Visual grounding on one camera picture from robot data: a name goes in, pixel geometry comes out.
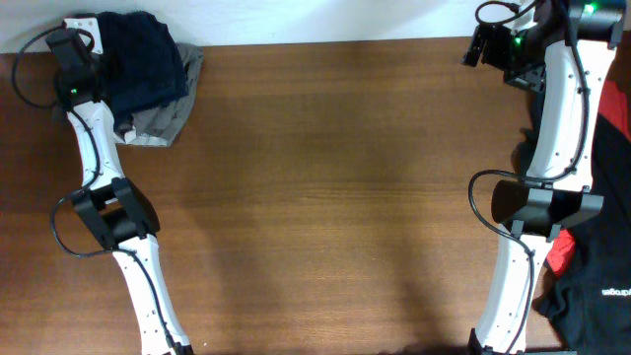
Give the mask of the dark blue shorts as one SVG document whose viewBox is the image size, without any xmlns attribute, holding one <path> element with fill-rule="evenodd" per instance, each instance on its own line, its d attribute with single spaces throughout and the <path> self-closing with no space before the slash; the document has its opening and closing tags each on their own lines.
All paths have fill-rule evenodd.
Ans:
<svg viewBox="0 0 631 355">
<path fill-rule="evenodd" d="M 107 103 L 114 129 L 135 127 L 135 113 L 166 107 L 188 94 L 187 74 L 169 28 L 145 11 L 97 14 L 104 68 L 95 102 Z"/>
</svg>

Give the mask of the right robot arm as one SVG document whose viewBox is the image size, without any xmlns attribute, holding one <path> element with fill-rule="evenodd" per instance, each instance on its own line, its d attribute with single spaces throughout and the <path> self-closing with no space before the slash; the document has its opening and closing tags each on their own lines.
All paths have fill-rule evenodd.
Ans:
<svg viewBox="0 0 631 355">
<path fill-rule="evenodd" d="M 544 95 L 526 173 L 495 171 L 490 220 L 499 237 L 492 285 L 470 354 L 523 354 L 534 288 L 561 231 L 602 209 L 591 151 L 605 77 L 624 31 L 625 0 L 520 1 L 502 21 L 478 20 L 464 65 L 488 64 L 506 84 Z"/>
</svg>

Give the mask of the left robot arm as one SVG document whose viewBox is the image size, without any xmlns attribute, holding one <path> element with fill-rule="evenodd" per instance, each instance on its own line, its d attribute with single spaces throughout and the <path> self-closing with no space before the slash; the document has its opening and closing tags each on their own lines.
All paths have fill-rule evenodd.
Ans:
<svg viewBox="0 0 631 355">
<path fill-rule="evenodd" d="M 81 186 L 66 195 L 95 238 L 100 255 L 120 268 L 131 299 L 144 354 L 190 354 L 160 263 L 160 223 L 148 198 L 124 175 L 107 104 L 98 34 L 63 26 L 45 42 L 60 64 L 55 91 L 72 125 L 82 163 Z"/>
</svg>

